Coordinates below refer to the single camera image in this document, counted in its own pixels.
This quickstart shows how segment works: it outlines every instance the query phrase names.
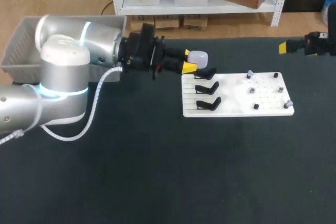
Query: white pegboard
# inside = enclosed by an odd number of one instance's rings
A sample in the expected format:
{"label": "white pegboard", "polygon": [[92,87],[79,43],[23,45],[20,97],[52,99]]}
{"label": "white pegboard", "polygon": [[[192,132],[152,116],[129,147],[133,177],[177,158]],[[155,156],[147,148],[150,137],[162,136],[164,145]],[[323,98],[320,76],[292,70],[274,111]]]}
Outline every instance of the white pegboard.
{"label": "white pegboard", "polygon": [[[195,85],[211,88],[218,81],[219,87],[213,95],[196,93]],[[215,111],[197,109],[196,101],[213,103],[217,97],[222,102]],[[248,117],[293,115],[294,108],[285,109],[290,100],[282,74],[255,73],[250,79],[246,73],[216,74],[211,80],[195,79],[193,74],[182,75],[183,115],[185,117]]]}

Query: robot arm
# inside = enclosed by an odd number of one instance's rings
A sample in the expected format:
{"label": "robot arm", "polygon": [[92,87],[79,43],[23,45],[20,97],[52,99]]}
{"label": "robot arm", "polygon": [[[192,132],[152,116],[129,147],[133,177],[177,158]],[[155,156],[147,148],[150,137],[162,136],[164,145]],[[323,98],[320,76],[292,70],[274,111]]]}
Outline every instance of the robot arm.
{"label": "robot arm", "polygon": [[328,33],[311,32],[303,39],[289,39],[279,46],[280,54],[296,52],[304,49],[305,55],[325,55],[329,53],[336,56],[336,3],[328,8]]}
{"label": "robot arm", "polygon": [[[20,131],[42,126],[60,140],[78,139],[91,124],[101,85],[110,73],[151,71],[155,80],[162,70],[198,72],[208,60],[205,52],[167,48],[164,37],[155,37],[155,28],[149,24],[126,38],[117,28],[48,15],[37,25],[35,44],[41,57],[40,83],[0,87],[0,114],[5,115],[0,132],[19,130],[19,136]],[[56,136],[46,125],[74,123],[85,114],[90,64],[110,69],[98,83],[88,124],[78,136]]]}

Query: yellow pad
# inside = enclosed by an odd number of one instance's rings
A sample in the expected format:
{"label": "yellow pad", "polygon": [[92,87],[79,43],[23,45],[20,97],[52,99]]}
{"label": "yellow pad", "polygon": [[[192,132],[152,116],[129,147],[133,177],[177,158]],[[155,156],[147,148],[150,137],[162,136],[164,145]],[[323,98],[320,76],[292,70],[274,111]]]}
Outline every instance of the yellow pad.
{"label": "yellow pad", "polygon": [[279,45],[279,54],[286,54],[287,48],[286,48],[286,42]]}
{"label": "yellow pad", "polygon": [[182,74],[195,72],[196,70],[197,70],[197,64],[189,63],[186,61],[183,62]]}

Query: wooden block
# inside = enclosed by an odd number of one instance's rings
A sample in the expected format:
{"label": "wooden block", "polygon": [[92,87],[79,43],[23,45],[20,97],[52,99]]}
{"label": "wooden block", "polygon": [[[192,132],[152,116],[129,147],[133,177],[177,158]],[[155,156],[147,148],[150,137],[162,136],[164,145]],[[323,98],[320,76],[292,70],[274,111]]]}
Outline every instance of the wooden block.
{"label": "wooden block", "polygon": [[154,25],[154,16],[153,15],[131,16],[130,30],[140,31],[143,23]]}
{"label": "wooden block", "polygon": [[155,15],[156,28],[178,28],[179,26],[178,15]]}
{"label": "wooden block", "polygon": [[206,14],[191,14],[184,15],[183,26],[187,28],[205,29],[208,25],[208,15]]}

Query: power cord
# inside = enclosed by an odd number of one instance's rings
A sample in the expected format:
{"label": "power cord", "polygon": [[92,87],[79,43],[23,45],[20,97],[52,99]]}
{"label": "power cord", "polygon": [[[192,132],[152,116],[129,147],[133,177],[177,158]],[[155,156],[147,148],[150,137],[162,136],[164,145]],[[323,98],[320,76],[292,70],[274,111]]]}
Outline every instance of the power cord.
{"label": "power cord", "polygon": [[104,9],[101,11],[100,15],[103,15],[104,11],[106,10],[106,8],[111,5],[113,3],[113,0],[111,2],[109,2],[105,7]]}

